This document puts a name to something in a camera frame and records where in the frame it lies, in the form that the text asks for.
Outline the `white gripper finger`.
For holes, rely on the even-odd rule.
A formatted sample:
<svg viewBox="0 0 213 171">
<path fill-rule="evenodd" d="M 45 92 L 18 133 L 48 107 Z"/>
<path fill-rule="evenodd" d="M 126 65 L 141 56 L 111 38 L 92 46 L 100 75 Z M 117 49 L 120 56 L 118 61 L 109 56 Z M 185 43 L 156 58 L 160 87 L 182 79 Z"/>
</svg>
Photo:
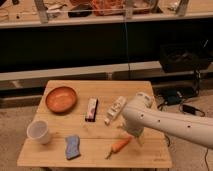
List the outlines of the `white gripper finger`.
<svg viewBox="0 0 213 171">
<path fill-rule="evenodd" d="M 136 141 L 140 147 L 143 146 L 143 135 L 136 138 Z"/>
</svg>

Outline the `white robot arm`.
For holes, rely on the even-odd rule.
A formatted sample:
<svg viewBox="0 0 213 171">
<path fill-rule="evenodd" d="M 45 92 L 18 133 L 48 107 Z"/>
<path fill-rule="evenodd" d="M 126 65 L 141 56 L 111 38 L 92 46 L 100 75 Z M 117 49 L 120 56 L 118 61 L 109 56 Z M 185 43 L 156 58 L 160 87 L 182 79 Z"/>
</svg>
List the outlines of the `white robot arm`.
<svg viewBox="0 0 213 171">
<path fill-rule="evenodd" d="M 148 94 L 138 92 L 124 106 L 123 128 L 127 133 L 140 137 L 147 127 L 213 149 L 213 118 L 153 110 L 152 104 Z"/>
</svg>

